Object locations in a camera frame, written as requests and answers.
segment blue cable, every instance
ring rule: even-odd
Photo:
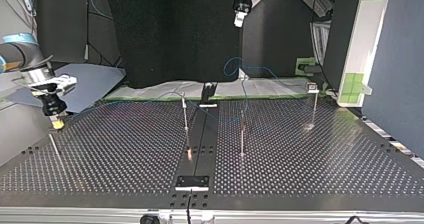
[[[162,98],[162,97],[164,97],[164,96],[166,96],[166,95],[169,95],[169,94],[177,94],[178,96],[183,97],[183,95],[181,95],[181,94],[180,94],[180,93],[178,93],[178,92],[167,92],[167,93],[164,93],[164,94],[162,94],[162,95],[160,95],[160,96],[158,96],[158,97],[156,97],[156,98],[154,98],[154,99],[152,99],[152,100],[150,100],[150,101],[146,101],[146,102],[140,101],[140,103],[142,103],[143,105],[144,105],[144,104],[149,104],[149,103],[155,102],[155,101],[159,100],[160,98]],[[196,109],[200,109],[202,112],[206,113],[206,115],[208,115],[208,116],[212,117],[213,119],[217,120],[217,119],[216,119],[214,116],[212,116],[210,113],[208,113],[207,111],[203,110],[203,109],[202,109],[202,108],[200,108],[198,105],[196,105],[196,103],[194,103],[192,100],[190,100],[190,99],[186,99],[186,100],[187,100],[187,101],[188,101],[191,105],[193,105]],[[88,109],[83,110],[82,112],[80,112],[80,113],[78,113],[78,114],[73,115],[73,116],[71,117],[71,120],[73,120],[75,117],[77,117],[77,116],[79,116],[79,115],[81,115],[81,114],[83,114],[83,113],[86,113],[86,112],[88,112],[88,111],[93,111],[93,110],[96,110],[96,109],[101,108],[101,107],[105,107],[105,106],[109,106],[109,105],[117,104],[117,103],[124,103],[124,102],[134,102],[134,101],[133,101],[133,100],[112,101],[112,102],[109,102],[109,103],[103,104],[103,105],[101,105],[101,106],[91,107],[91,108],[88,108]]]
[[[234,61],[234,60],[240,60],[241,61],[241,64],[238,64],[237,65],[237,68],[235,68],[234,70],[233,70],[233,72],[231,72],[230,74],[228,74],[227,73],[227,66],[232,62],[232,61]],[[239,70],[239,68],[243,68],[243,69],[245,69],[245,70],[249,70],[249,69],[255,69],[255,70],[259,70],[259,69],[264,69],[264,70],[266,70],[266,71],[268,71],[275,79],[277,79],[277,81],[278,82],[280,82],[281,83],[281,85],[283,85],[283,86],[291,86],[291,85],[287,85],[287,84],[284,84],[283,82],[281,82],[279,79],[278,79],[278,77],[277,77],[277,75],[275,75],[275,73],[274,72],[272,72],[271,71],[271,69],[269,69],[268,67],[257,67],[257,66],[249,66],[249,65],[247,65],[247,64],[245,64],[244,63],[244,60],[242,59],[242,58],[240,58],[240,57],[233,57],[233,58],[231,58],[231,59],[229,59],[226,63],[225,63],[225,65],[224,65],[224,75],[225,76],[227,76],[227,77],[229,77],[229,76],[234,76],[236,73],[237,73],[237,71]],[[246,113],[247,111],[248,111],[248,109],[249,109],[249,102],[248,102],[248,97],[247,97],[247,92],[246,92],[246,88],[245,88],[245,86],[244,86],[244,82],[246,81],[246,79],[243,79],[242,81],[241,81],[241,86],[242,86],[242,88],[243,88],[243,92],[244,92],[244,99],[245,99],[245,104],[244,104],[244,112]],[[162,95],[160,95],[160,96],[158,96],[158,97],[156,97],[156,98],[154,98],[154,99],[152,99],[152,100],[150,100],[150,101],[146,101],[146,102],[141,102],[140,101],[140,103],[142,103],[143,105],[144,104],[148,104],[148,103],[152,103],[152,102],[155,102],[155,101],[157,101],[157,100],[159,100],[160,98],[162,98],[163,96],[166,96],[166,95],[169,95],[169,94],[177,94],[178,96],[180,96],[180,97],[183,97],[183,95],[181,95],[180,93],[178,93],[178,92],[167,92],[167,93],[164,93],[164,94],[162,94]],[[206,111],[206,110],[203,110],[202,108],[200,108],[196,103],[194,103],[193,101],[191,101],[190,99],[186,99],[191,105],[193,105],[196,109],[200,109],[202,112],[204,112],[206,115],[208,115],[209,117],[211,117],[212,119],[214,119],[214,120],[216,120],[216,121],[218,121],[218,119],[216,118],[216,117],[214,117],[213,115],[211,115],[208,111]],[[71,118],[71,120],[72,119],[74,119],[75,117],[77,117],[77,116],[79,116],[80,114],[82,114],[82,113],[85,113],[85,112],[87,112],[87,111],[92,111],[92,110],[95,110],[95,109],[98,109],[98,108],[101,108],[101,107],[105,107],[105,106],[108,106],[108,105],[112,105],[112,104],[117,104],[117,103],[122,103],[122,102],[132,102],[131,100],[121,100],[121,101],[113,101],[113,102],[109,102],[109,103],[106,103],[106,104],[103,104],[103,105],[101,105],[101,106],[97,106],[97,107],[92,107],[92,108],[88,108],[88,109],[85,109],[85,110],[83,110],[82,112],[80,112],[80,113],[78,113],[78,114],[75,114],[72,118]],[[228,120],[228,122],[235,122],[235,121],[238,121],[240,119],[240,117],[233,117],[233,118],[230,118],[230,120]]]

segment perforated metal table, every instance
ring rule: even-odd
[[[187,141],[181,102],[87,111],[56,135],[60,156],[45,139],[0,168],[0,206],[424,213],[424,170],[344,108],[221,101],[188,116]],[[209,191],[176,192],[190,175]]]

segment black backdrop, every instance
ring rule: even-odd
[[[241,56],[293,76],[298,57],[313,55],[311,9],[302,0],[263,0],[234,26],[234,0],[108,0],[130,86],[172,80],[233,81],[223,67]],[[269,77],[269,73],[249,73]]]

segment metal post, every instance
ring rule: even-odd
[[[315,93],[314,115],[315,115],[315,111],[317,110],[318,94],[319,94],[318,92]]]
[[[244,132],[246,130],[246,120],[243,110],[241,110],[241,135],[240,135],[240,155],[244,156]]]
[[[56,155],[60,155],[59,150],[57,149],[57,146],[56,146],[56,142],[55,142],[55,140],[54,140],[54,138],[53,138],[53,135],[52,135],[51,133],[49,133],[49,138],[50,138],[50,142],[51,142],[51,143],[52,143],[52,145],[53,145],[54,153],[55,153]]]
[[[183,104],[183,112],[184,112],[184,130],[186,135],[186,143],[187,146],[190,146],[189,137],[188,137],[188,121],[187,121],[187,103],[185,102],[185,93],[181,94],[181,101]]]

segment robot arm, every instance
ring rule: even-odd
[[[59,99],[75,88],[77,79],[69,75],[55,76],[50,58],[44,58],[38,43],[28,33],[3,37],[0,44],[0,73],[19,71],[31,94],[43,103],[43,113],[55,129],[64,126],[66,103]]]

